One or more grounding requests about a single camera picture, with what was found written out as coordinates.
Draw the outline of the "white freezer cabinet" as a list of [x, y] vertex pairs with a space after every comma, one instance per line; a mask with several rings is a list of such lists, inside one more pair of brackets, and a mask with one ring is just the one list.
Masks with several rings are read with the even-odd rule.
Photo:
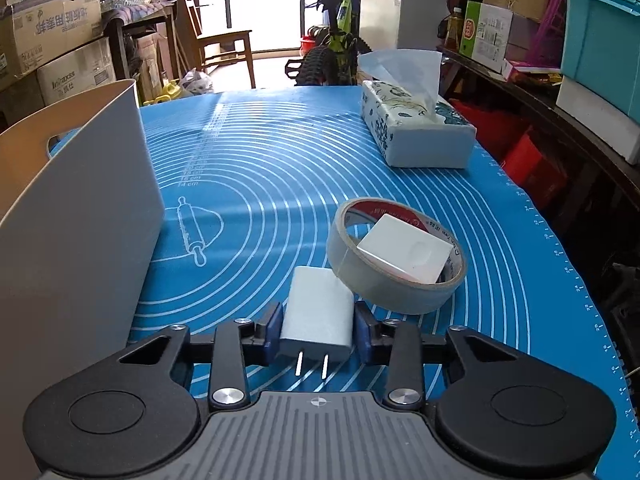
[[447, 0], [360, 0], [359, 36], [372, 50], [435, 50]]

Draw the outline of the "yellow jug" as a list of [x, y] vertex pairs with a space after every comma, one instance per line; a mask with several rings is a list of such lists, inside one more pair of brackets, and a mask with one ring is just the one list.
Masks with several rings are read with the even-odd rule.
[[180, 99], [181, 96], [182, 88], [180, 87], [180, 84], [178, 84], [178, 80], [170, 80], [163, 86], [162, 91], [156, 98], [144, 101], [143, 105], [147, 106], [163, 102], [175, 101], [176, 99]]

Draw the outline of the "wooden chair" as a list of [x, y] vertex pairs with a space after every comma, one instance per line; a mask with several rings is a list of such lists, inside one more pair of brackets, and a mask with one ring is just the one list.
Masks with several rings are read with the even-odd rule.
[[205, 72], [208, 68], [245, 63], [250, 88], [256, 88], [249, 30], [229, 29], [219, 34], [206, 34], [194, 0], [177, 0], [175, 23], [178, 47], [184, 55], [187, 70]]

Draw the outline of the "green white carton box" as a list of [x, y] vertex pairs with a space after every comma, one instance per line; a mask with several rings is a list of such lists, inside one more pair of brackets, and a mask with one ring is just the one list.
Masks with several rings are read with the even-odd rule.
[[513, 12], [500, 6], [466, 4], [459, 53], [500, 73], [509, 44]]

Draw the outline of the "white box inside tape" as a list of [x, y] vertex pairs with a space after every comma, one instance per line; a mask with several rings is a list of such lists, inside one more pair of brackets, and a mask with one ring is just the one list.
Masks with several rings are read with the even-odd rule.
[[357, 248], [398, 278], [435, 284], [454, 245], [391, 214], [383, 214]]

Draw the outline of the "grey tape roll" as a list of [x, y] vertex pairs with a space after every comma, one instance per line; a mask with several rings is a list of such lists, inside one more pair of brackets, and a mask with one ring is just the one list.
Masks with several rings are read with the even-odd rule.
[[[391, 274], [357, 248], [383, 214], [416, 226], [454, 245], [435, 284], [420, 284]], [[404, 204], [363, 197], [338, 206], [326, 242], [334, 274], [353, 292], [381, 308], [402, 314], [422, 314], [441, 307], [462, 284], [468, 264], [459, 242], [434, 219]]]

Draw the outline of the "teal plastic storage box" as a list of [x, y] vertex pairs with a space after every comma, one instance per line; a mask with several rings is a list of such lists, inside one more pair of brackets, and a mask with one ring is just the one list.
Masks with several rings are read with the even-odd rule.
[[561, 73], [639, 119], [639, 0], [567, 0]]

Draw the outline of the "white charger plug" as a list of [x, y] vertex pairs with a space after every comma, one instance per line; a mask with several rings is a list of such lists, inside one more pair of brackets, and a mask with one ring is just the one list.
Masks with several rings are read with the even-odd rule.
[[332, 361], [348, 359], [354, 310], [354, 294], [331, 269], [296, 266], [280, 331], [280, 353], [295, 359], [296, 377], [311, 361], [325, 380]]

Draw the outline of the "green black bicycle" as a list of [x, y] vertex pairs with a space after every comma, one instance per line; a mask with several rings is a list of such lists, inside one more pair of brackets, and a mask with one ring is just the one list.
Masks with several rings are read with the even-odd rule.
[[359, 36], [354, 0], [312, 0], [328, 14], [325, 25], [311, 26], [311, 46], [290, 58], [285, 75], [299, 86], [354, 86], [358, 84], [358, 58], [371, 48]]

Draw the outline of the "red bucket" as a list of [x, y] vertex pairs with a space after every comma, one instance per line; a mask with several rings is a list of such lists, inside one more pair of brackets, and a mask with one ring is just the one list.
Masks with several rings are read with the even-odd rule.
[[303, 58], [308, 52], [317, 46], [318, 41], [314, 35], [304, 35], [300, 38], [299, 55]]

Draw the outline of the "upper cardboard box left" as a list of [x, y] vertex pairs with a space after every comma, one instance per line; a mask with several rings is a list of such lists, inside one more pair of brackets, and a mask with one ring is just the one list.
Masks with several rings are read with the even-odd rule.
[[1, 87], [102, 36], [100, 0], [23, 0], [1, 10]]

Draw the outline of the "floral tissue box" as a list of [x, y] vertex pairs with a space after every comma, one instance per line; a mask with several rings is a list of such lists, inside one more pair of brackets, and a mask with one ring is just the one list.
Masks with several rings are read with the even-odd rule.
[[360, 55], [361, 117], [386, 164], [464, 169], [476, 128], [439, 95], [442, 54], [387, 49]]

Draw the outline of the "beige plastic storage bin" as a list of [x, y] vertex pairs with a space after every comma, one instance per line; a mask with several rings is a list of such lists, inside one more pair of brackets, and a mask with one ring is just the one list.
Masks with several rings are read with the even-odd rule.
[[35, 477], [28, 404], [126, 344], [164, 211], [130, 79], [3, 131], [3, 478]]

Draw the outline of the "cardboard box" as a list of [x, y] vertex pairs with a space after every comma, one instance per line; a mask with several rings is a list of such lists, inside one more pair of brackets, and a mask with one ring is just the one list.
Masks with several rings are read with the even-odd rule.
[[46, 105], [116, 80], [107, 38], [100, 38], [38, 68], [37, 79]]
[[1, 87], [102, 36], [100, 0], [23, 0], [1, 10]]

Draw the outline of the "lower cardboard box left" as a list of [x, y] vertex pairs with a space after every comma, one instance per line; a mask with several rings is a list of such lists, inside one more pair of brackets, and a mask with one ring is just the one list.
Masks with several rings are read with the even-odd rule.
[[116, 80], [107, 38], [100, 38], [38, 68], [37, 79], [46, 105]]

